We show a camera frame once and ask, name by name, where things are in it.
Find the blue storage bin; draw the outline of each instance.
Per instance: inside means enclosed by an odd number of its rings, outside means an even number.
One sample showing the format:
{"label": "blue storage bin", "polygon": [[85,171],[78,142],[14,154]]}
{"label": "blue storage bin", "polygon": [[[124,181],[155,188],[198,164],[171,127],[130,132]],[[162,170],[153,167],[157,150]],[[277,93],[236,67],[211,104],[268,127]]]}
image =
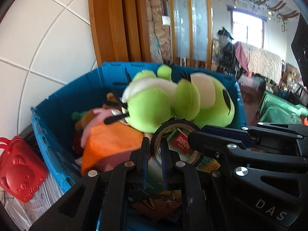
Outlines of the blue storage bin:
{"label": "blue storage bin", "polygon": [[[74,111],[83,112],[91,108],[101,107],[107,93],[114,82],[127,82],[125,68],[133,78],[143,69],[157,72],[158,64],[143,62],[107,62],[98,69],[91,71],[53,93],[35,108],[32,108],[32,125],[39,148],[46,165],[63,192],[81,177],[80,170],[74,162],[72,145]],[[235,115],[230,125],[240,129],[246,126],[246,115],[240,88],[235,77],[210,70],[175,67],[172,69],[172,80],[178,82],[181,73],[203,72],[212,75],[224,84],[234,106]],[[125,86],[117,86],[122,93]]]}

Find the tape roll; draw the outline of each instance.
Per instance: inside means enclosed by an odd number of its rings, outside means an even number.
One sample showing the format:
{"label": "tape roll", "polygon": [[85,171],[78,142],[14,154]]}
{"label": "tape roll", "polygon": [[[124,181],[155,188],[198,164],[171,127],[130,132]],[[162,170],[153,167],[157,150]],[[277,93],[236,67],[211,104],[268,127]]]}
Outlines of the tape roll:
{"label": "tape roll", "polygon": [[[161,168],[161,154],[160,154],[160,140],[164,134],[170,132],[172,129],[182,128],[186,129],[189,132],[200,131],[200,128],[193,124],[190,121],[185,119],[170,119],[167,122],[164,122],[154,133],[151,144],[150,144],[150,152],[153,161],[155,164]],[[192,164],[194,167],[197,167],[203,159],[201,153],[197,151],[193,151],[191,155],[185,157],[185,161]]]}

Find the plush toy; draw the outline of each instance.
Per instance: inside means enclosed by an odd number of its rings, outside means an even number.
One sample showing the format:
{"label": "plush toy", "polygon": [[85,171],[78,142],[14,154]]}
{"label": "plush toy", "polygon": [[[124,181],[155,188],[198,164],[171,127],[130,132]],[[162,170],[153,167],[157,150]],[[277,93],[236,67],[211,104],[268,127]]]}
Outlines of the plush toy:
{"label": "plush toy", "polygon": [[179,118],[194,119],[200,111],[200,94],[192,82],[190,74],[185,73],[177,84],[175,112]]}
{"label": "plush toy", "polygon": [[103,122],[97,124],[87,138],[81,174],[92,168],[108,171],[129,160],[131,152],[140,149],[143,137],[143,133],[121,122],[108,126]]}
{"label": "plush toy", "polygon": [[224,85],[216,78],[204,73],[192,74],[191,80],[195,81],[201,97],[200,112],[192,122],[199,128],[205,125],[220,127],[230,125],[234,117],[234,104]]}
{"label": "plush toy", "polygon": [[122,99],[115,96],[122,107],[122,115],[105,119],[111,124],[121,118],[133,128],[154,133],[163,122],[177,116],[194,122],[202,128],[206,124],[229,125],[234,117],[234,104],[221,82],[204,73],[186,74],[178,84],[170,80],[171,68],[161,65],[158,77],[152,71],[143,70],[129,85]]}
{"label": "plush toy", "polygon": [[[107,94],[107,100],[103,104],[103,109],[110,108],[121,110],[121,107],[118,105],[113,93]],[[74,112],[72,114],[71,118],[77,121],[75,124],[75,130],[80,136],[82,135],[89,122],[96,116],[96,114],[93,112],[96,109],[101,108],[93,108],[89,111],[84,111],[82,113]]]}
{"label": "plush toy", "polygon": [[89,138],[91,128],[103,122],[107,117],[113,116],[113,109],[103,109],[97,108],[93,110],[93,114],[95,117],[89,122],[89,124],[85,127],[84,132],[81,137],[81,147],[84,148],[87,144],[87,140]]}
{"label": "plush toy", "polygon": [[122,95],[122,111],[130,126],[144,133],[154,133],[174,115],[174,97],[177,84],[171,81],[171,68],[162,65],[157,70],[136,74]]}

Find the patterned bedsheet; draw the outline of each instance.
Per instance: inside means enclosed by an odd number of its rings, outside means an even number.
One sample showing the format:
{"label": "patterned bedsheet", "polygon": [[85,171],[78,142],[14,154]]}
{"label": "patterned bedsheet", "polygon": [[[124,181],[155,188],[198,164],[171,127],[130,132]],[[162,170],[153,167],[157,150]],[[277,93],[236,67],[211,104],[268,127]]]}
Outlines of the patterned bedsheet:
{"label": "patterned bedsheet", "polygon": [[282,69],[280,56],[250,44],[243,42],[241,44],[248,60],[249,71],[267,77],[279,84]]}

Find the das logo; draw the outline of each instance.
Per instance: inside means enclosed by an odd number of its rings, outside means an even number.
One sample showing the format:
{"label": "das logo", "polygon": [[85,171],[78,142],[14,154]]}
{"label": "das logo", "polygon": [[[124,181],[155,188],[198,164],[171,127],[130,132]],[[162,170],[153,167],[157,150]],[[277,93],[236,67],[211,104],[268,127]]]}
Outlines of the das logo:
{"label": "das logo", "polygon": [[[265,210],[265,213],[266,213],[266,214],[269,214],[270,216],[273,216],[276,206],[273,206],[273,207],[271,207],[270,209],[263,208],[264,206],[265,206],[265,201],[262,200],[262,199],[260,199],[260,200],[257,202],[257,204],[255,205],[256,208]],[[283,218],[284,218],[287,214],[288,214],[287,212],[281,212],[279,215],[276,216],[276,219],[277,219],[278,221],[281,221],[281,220],[283,220]]]}

